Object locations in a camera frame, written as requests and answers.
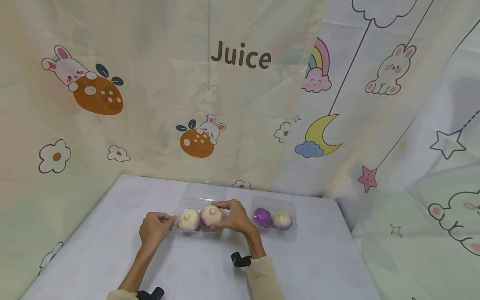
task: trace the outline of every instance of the purple and white bun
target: purple and white bun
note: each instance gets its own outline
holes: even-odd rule
[[[200,214],[194,209],[185,209],[178,219],[177,226],[183,230],[195,231],[200,225]]]
[[[287,230],[292,224],[293,220],[290,213],[285,210],[278,210],[272,214],[273,227],[279,230]]]
[[[215,205],[205,206],[200,211],[200,223],[207,228],[210,228],[210,226],[213,224],[220,222],[222,218],[222,211]]]
[[[272,225],[272,216],[270,212],[263,207],[255,209],[253,212],[253,219],[255,224],[262,227],[270,227]]]

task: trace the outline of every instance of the white table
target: white table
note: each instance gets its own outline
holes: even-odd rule
[[[23,300],[104,300],[129,270],[140,245],[138,227],[149,211],[174,214],[186,182],[122,175],[23,295]],[[287,299],[380,299],[334,200],[228,188],[250,212],[252,198],[295,204],[291,239],[263,235]],[[141,289],[165,290],[162,300],[250,299],[245,269],[233,252],[248,255],[242,235],[220,238],[170,234],[153,258]]]

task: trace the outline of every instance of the curtain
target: curtain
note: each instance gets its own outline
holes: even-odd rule
[[[267,190],[323,9],[2,1],[2,295],[20,297],[122,173]]]
[[[272,188],[336,199],[382,299],[478,297],[479,9],[328,4],[329,68],[307,73]]]

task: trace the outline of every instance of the black wrist strap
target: black wrist strap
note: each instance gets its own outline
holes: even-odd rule
[[[252,261],[250,260],[251,259],[250,256],[241,257],[240,253],[238,252],[233,253],[231,255],[231,259],[232,259],[233,265],[236,266],[237,268],[243,268],[243,267],[249,266],[252,263]]]
[[[144,290],[138,291],[137,298],[139,300],[160,300],[163,295],[165,295],[165,291],[162,288],[157,287],[151,295]]]

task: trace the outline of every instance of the clear plastic tray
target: clear plastic tray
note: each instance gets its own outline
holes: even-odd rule
[[[255,209],[257,208],[264,208],[270,212],[270,215],[272,215],[275,211],[278,210],[285,210],[290,214],[290,217],[292,218],[292,226],[290,228],[285,229],[285,230],[279,230],[273,227],[273,224],[270,225],[270,227],[264,227],[262,225],[257,224],[255,221],[254,212]],[[265,197],[254,197],[252,200],[252,208],[250,211],[250,219],[252,222],[257,226],[260,232],[272,232],[272,233],[278,233],[278,234],[290,234],[294,231],[297,230],[297,215],[295,213],[295,205],[293,203],[287,202],[287,201],[282,201],[282,200],[277,200],[277,199],[271,199],[271,198],[265,198]]]
[[[203,207],[210,205],[211,202],[223,201],[225,200],[226,193],[226,187],[190,182],[187,184],[183,196],[179,201],[176,213],[177,217],[180,218],[186,209],[194,209],[200,212]],[[223,219],[225,219],[228,212],[224,209],[221,209],[221,211]],[[222,233],[222,230],[213,231],[204,227],[202,224],[199,225],[197,230],[180,229],[178,225],[175,224],[175,230],[179,234],[195,237],[214,237]]]
[[[180,199],[180,203],[177,208],[177,218],[180,218],[181,214],[186,209],[194,209],[200,213],[203,207],[208,206],[215,201],[216,200],[212,200],[212,199],[182,198]],[[221,209],[221,211],[223,215],[222,219],[225,219],[228,214],[225,209]],[[209,236],[211,237],[211,236],[219,235],[222,232],[222,229],[210,230],[209,228],[206,228],[202,224],[199,225],[197,230],[181,229],[181,228],[178,228],[178,219],[177,219],[177,223],[175,224],[175,228],[176,228],[176,231],[180,234],[188,235],[188,236],[196,236],[196,237],[209,237]]]

